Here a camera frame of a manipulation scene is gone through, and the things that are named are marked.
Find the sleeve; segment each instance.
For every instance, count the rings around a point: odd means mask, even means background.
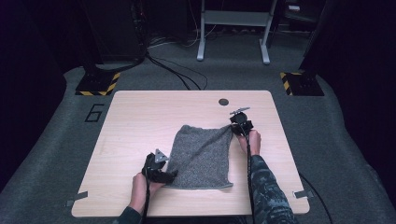
[[[142,219],[142,216],[136,210],[134,210],[132,207],[127,206],[122,214],[114,220],[113,224],[138,224],[140,223],[140,220]]]
[[[251,157],[251,185],[257,224],[298,223],[274,174],[258,155]]]

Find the human arm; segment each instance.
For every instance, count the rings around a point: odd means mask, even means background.
[[[162,183],[151,182],[149,184],[150,197],[153,197],[155,192],[163,185]],[[135,175],[131,201],[113,224],[135,224],[140,222],[146,204],[146,188],[146,177],[141,173]]]
[[[244,136],[238,136],[243,151],[248,151]],[[253,190],[255,223],[298,223],[274,174],[260,156],[261,135],[252,130],[249,133],[251,152],[251,187]]]

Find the gray towel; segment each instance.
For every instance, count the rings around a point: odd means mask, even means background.
[[[177,132],[166,172],[178,170],[172,184],[176,189],[221,189],[228,180],[231,126],[202,129],[183,125]]]

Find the white metal frame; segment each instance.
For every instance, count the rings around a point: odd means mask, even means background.
[[[215,11],[205,10],[205,0],[202,0],[201,9],[201,40],[198,48],[197,60],[204,60],[205,52],[205,25],[244,25],[244,26],[262,26],[265,27],[264,35],[259,40],[260,49],[262,50],[262,61],[264,64],[270,63],[266,42],[270,32],[276,1],[273,0],[269,12],[240,12],[240,11]]]

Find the cable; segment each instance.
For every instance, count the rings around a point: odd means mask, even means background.
[[[148,49],[153,49],[153,48],[156,48],[156,47],[159,47],[159,46],[162,46],[162,45],[167,45],[167,44],[177,44],[178,42],[163,42],[163,43],[161,43],[161,44],[157,44],[157,45],[154,45],[154,46],[150,46],[150,47],[148,47]]]
[[[133,64],[125,65],[123,67],[118,67],[118,68],[113,68],[113,69],[101,69],[101,68],[99,68],[99,69],[103,70],[103,71],[106,71],[106,72],[118,73],[118,72],[122,72],[122,71],[125,71],[125,70],[128,70],[128,69],[131,69],[133,67],[136,67],[137,65],[141,64],[143,61],[144,61],[143,58],[138,58],[138,59],[134,60]]]
[[[250,198],[250,207],[251,207],[251,215],[253,217],[253,224],[256,223],[254,219],[254,199],[253,199],[253,189],[251,187],[251,152],[250,152],[250,141],[248,138],[248,134],[245,133],[245,130],[243,129],[242,125],[239,124],[239,127],[241,128],[243,135],[247,139],[247,187],[248,187],[248,196]]]
[[[192,41],[192,44],[182,45],[183,47],[187,47],[187,48],[191,47],[192,45],[194,45],[197,42],[198,36],[199,36],[199,34],[198,34],[198,25],[197,25],[197,21],[195,20],[194,14],[192,13],[192,7],[191,7],[191,1],[190,0],[189,0],[189,6],[190,6],[190,12],[191,12],[192,20],[194,21],[194,24],[195,24],[196,37],[195,37],[195,40]]]
[[[314,188],[314,186],[312,186],[312,184],[299,172],[298,175],[309,185],[309,187],[311,187],[311,189],[318,195],[318,198],[320,199],[320,202],[323,204],[323,208],[326,211],[327,216],[329,217],[330,223],[332,223],[332,216],[330,215],[330,212],[326,206],[326,204],[324,203],[323,199],[320,197],[319,193],[317,192],[317,190]]]
[[[149,41],[150,45],[156,45],[157,43],[163,43],[163,40],[165,40],[166,37],[152,37],[152,39]]]
[[[183,74],[180,74],[179,72],[173,70],[172,68],[167,67],[166,65],[164,65],[164,64],[162,64],[162,63],[160,63],[160,62],[158,62],[157,60],[155,60],[154,58],[152,58],[152,57],[149,55],[149,52],[146,53],[146,57],[147,57],[152,63],[154,63],[155,65],[157,65],[157,66],[159,66],[159,67],[161,67],[161,68],[163,68],[163,69],[165,69],[165,70],[168,70],[169,72],[171,72],[171,73],[173,73],[174,75],[176,75],[176,76],[183,82],[183,84],[184,84],[184,86],[187,88],[187,90],[190,91],[191,88],[190,88],[189,84],[187,84],[187,82],[183,79],[183,77],[185,77],[186,79],[188,79],[189,81],[191,81],[191,82],[196,86],[196,88],[197,88],[198,90],[201,90],[201,88],[199,87],[199,85],[198,85],[194,80],[192,80],[190,77],[187,77],[187,76],[185,76],[185,75],[183,75]]]
[[[162,58],[158,58],[158,57],[153,57],[153,56],[151,56],[151,58],[158,59],[158,60],[163,60],[163,61],[166,61],[166,62],[168,62],[168,63],[173,63],[173,64],[175,64],[175,65],[177,65],[177,66],[179,66],[179,67],[188,69],[188,70],[192,71],[193,73],[196,73],[196,74],[198,74],[198,75],[204,77],[204,78],[205,78],[205,86],[202,88],[202,90],[205,90],[205,89],[206,89],[206,87],[207,87],[207,77],[206,77],[204,74],[202,74],[202,73],[200,73],[200,72],[197,72],[197,71],[195,71],[195,70],[192,70],[192,69],[190,69],[189,67],[180,65],[180,64],[178,64],[178,63],[174,63],[174,62],[168,61],[168,60],[166,60],[166,59],[162,59]]]
[[[146,177],[146,203],[145,210],[143,211],[141,224],[144,224],[146,221],[146,217],[148,215],[149,210],[149,179],[148,179],[148,168],[145,169],[145,177]]]
[[[221,1],[221,11],[223,10],[224,7],[224,0]],[[205,38],[212,33],[212,31],[216,28],[217,25],[213,26],[213,28],[205,35]]]

